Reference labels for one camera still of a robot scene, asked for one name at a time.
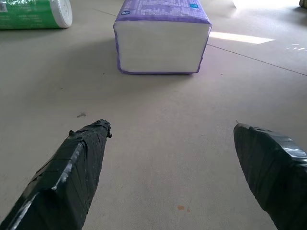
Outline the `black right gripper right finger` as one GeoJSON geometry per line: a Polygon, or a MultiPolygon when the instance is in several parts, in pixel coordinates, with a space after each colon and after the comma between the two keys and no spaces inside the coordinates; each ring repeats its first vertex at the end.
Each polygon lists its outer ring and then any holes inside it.
{"type": "Polygon", "coordinates": [[[279,230],[307,228],[307,153],[290,137],[238,123],[237,157],[260,207],[279,230]]]}

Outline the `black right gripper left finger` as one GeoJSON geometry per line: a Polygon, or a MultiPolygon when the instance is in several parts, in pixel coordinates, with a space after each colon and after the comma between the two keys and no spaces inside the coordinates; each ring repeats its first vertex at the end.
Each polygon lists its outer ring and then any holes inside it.
{"type": "Polygon", "coordinates": [[[36,172],[6,218],[2,230],[80,230],[99,184],[111,125],[100,119],[70,131],[36,172]]]}

